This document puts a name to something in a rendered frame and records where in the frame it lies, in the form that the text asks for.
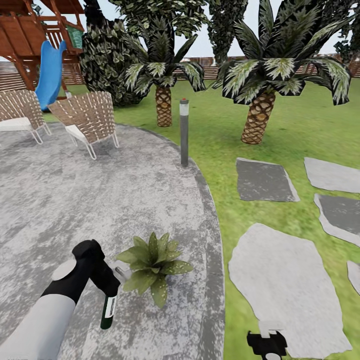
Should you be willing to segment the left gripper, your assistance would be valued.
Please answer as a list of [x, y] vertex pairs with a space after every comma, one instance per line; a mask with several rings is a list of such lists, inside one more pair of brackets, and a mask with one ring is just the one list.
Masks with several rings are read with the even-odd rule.
[[[95, 268], [96, 265], [94, 269]], [[93, 274], [93, 271], [91, 275]], [[102, 290], [105, 293], [106, 296], [110, 297], [111, 295], [116, 296], [118, 294], [117, 289], [121, 285], [121, 282], [115, 277], [108, 264], [106, 264], [104, 272], [97, 275], [96, 278], [91, 277], [91, 280], [94, 282], [98, 289]]]

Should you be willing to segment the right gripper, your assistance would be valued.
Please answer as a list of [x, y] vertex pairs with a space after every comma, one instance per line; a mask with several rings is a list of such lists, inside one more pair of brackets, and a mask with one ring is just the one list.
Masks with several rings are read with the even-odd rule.
[[251, 331], [249, 331], [247, 334], [247, 342], [248, 345], [253, 348], [253, 353], [256, 356], [262, 356], [262, 348], [265, 346], [272, 346], [280, 353], [280, 356], [287, 356], [287, 342], [279, 331], [277, 331], [276, 334], [270, 334], [269, 338], [262, 338], [261, 334], [252, 334]]

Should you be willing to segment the insectifuge atomizer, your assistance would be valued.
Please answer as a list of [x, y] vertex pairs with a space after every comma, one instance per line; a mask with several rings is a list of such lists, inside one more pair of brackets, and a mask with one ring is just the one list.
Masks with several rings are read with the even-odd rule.
[[116, 307], [117, 295], [110, 295], [105, 297], [105, 303], [103, 305], [103, 314], [101, 316], [100, 327], [104, 330], [109, 329], [112, 326], [114, 319], [115, 307]]

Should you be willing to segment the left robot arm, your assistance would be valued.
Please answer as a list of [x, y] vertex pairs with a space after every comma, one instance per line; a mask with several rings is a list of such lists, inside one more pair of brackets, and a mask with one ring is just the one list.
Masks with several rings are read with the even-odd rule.
[[132, 276], [121, 260], [108, 265], [102, 247], [95, 240], [84, 240], [52, 274], [52, 282], [32, 309], [0, 346], [0, 360], [57, 360], [73, 312], [89, 278], [106, 296], [116, 296], [121, 282]]

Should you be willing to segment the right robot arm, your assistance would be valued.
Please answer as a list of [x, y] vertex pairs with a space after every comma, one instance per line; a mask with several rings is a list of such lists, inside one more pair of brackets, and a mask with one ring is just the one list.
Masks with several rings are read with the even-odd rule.
[[[285, 324], [281, 321], [258, 321], [260, 334], [247, 334], [247, 342], [253, 348], [253, 353], [262, 356], [262, 360], [283, 360], [287, 356], [287, 342], [279, 332], [285, 330]], [[277, 331], [270, 334], [269, 331]]]

